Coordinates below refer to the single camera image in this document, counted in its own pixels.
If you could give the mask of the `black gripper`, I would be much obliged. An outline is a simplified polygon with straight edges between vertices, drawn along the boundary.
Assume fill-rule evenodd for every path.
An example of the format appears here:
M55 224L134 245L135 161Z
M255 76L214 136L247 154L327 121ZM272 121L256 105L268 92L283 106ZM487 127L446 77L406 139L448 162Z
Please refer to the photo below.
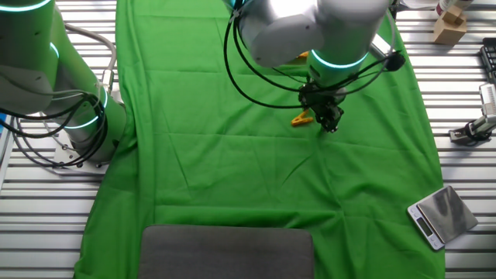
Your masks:
M339 107L345 100L344 88L336 90L322 90L321 88L299 88L298 100L304 109L311 109L315 113L315 120L323 130L334 133L338 129L344 111Z

